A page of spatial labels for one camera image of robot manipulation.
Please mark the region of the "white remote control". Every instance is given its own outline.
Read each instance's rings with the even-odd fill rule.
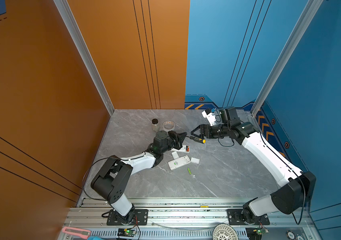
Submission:
[[[168,165],[171,170],[175,170],[176,168],[182,167],[189,163],[191,163],[191,160],[189,159],[189,157],[183,156],[183,157],[176,158],[175,160],[169,161]]]

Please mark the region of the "white box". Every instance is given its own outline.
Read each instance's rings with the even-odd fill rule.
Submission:
[[[191,163],[189,157],[183,156],[183,157],[176,158],[175,160],[169,161],[168,165],[171,170],[175,170],[176,168],[182,167],[189,163]]]
[[[173,159],[179,158],[179,155],[177,154],[177,151],[172,152]]]
[[[200,159],[192,157],[192,158],[191,158],[191,162],[192,162],[192,163],[199,164],[199,163],[200,163]]]

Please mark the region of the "black cable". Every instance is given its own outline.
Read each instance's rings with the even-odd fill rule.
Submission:
[[[88,168],[88,170],[85,172],[84,176],[82,177],[82,190],[84,191],[85,195],[87,195],[87,197],[90,198],[90,199],[93,199],[93,200],[100,200],[100,201],[105,201],[105,200],[106,200],[106,199],[96,199],[96,198],[92,198],[91,196],[89,196],[89,195],[86,193],[86,191],[85,191],[85,183],[86,183],[86,181],[84,182],[84,178],[85,178],[86,174],[88,173],[88,171],[91,170],[91,168],[93,167],[93,165],[95,165],[96,163],[98,163],[98,162],[101,161],[101,160],[108,159],[108,158],[120,160],[120,159],[115,158],[115,157],[105,157],[105,158],[101,158],[101,159],[95,161],[95,162]]]
[[[296,222],[296,224],[297,225],[299,225],[300,224],[300,222],[301,222],[301,219],[303,218],[303,211],[304,211],[304,205],[305,205],[305,187],[304,187],[304,183],[303,183],[303,181],[298,177],[298,175],[293,171],[293,169],[290,167],[290,166],[288,166],[274,151],[272,151],[272,149],[268,146],[268,145],[266,145],[266,143],[264,142],[264,139],[263,139],[263,137],[262,137],[262,135],[261,135],[261,132],[260,132],[260,137],[261,137],[261,140],[263,141],[263,143],[264,143],[264,145],[266,146],[266,147],[268,147],[269,148],[269,150],[271,151],[271,152],[273,152],[290,170],[292,170],[292,172],[296,175],[296,177],[298,178],[298,180],[300,181],[300,183],[301,183],[301,186],[302,186],[302,188],[303,188],[303,190],[304,190],[304,199],[303,199],[303,206],[302,206],[302,208],[301,208],[301,214],[300,214],[300,219],[299,219],[299,221],[297,222],[297,220],[296,220],[296,217],[295,217],[295,215],[292,213],[292,215],[293,215],[293,218],[295,219],[295,222]]]
[[[221,122],[221,116],[220,116],[220,112],[216,109],[215,112],[217,111],[218,115],[215,115],[216,117],[218,116],[220,118],[220,121],[217,121],[216,119],[216,122]]]
[[[138,224],[136,224],[136,226],[139,228],[139,238],[137,240],[140,240],[140,236],[141,236],[141,230]]]
[[[219,138],[217,139],[217,141],[219,142],[219,144],[220,144],[221,146],[223,146],[223,147],[233,147],[233,146],[235,146],[235,142],[233,141],[233,139],[232,139],[232,138],[231,138],[231,140],[232,140],[232,143],[233,143],[233,144],[232,144],[232,145],[230,145],[230,146],[225,146],[225,145],[222,145],[222,144],[221,144],[221,142],[220,142],[220,139],[219,139]]]

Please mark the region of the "clear plastic container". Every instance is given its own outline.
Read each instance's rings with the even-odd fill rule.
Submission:
[[[157,118],[152,119],[152,129],[154,132],[158,132],[160,130]]]

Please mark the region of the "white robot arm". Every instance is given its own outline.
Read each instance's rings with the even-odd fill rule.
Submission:
[[[255,198],[243,205],[242,217],[247,223],[259,221],[264,214],[281,211],[291,214],[312,198],[316,177],[311,172],[302,172],[274,149],[250,122],[242,123],[235,108],[219,111],[224,124],[202,124],[191,132],[191,139],[222,138],[229,136],[248,149],[268,169],[280,188],[267,196]],[[200,129],[200,135],[194,134]],[[180,149],[186,132],[159,131],[153,144],[143,153],[118,158],[110,156],[91,182],[91,188],[105,198],[118,215],[129,223],[133,219],[134,205],[124,194],[129,177],[141,170],[157,166],[163,159],[163,153]]]

